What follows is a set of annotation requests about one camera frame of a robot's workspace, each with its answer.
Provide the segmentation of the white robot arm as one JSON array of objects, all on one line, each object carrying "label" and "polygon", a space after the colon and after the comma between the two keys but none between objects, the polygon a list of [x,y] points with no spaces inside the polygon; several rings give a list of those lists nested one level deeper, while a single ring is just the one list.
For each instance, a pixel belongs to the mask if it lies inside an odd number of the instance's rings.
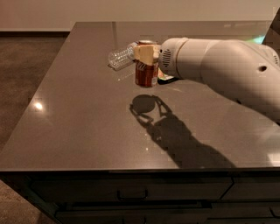
[{"label": "white robot arm", "polygon": [[164,74],[208,85],[280,123],[280,65],[267,45],[242,40],[169,38],[161,45],[138,45],[134,58],[156,62]]}]

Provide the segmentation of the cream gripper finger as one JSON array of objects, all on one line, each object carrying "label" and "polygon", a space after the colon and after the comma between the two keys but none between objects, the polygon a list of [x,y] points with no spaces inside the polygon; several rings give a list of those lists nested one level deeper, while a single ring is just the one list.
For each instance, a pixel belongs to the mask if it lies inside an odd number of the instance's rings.
[{"label": "cream gripper finger", "polygon": [[160,45],[137,45],[134,48],[134,58],[145,65],[152,66],[158,62],[159,51]]}]

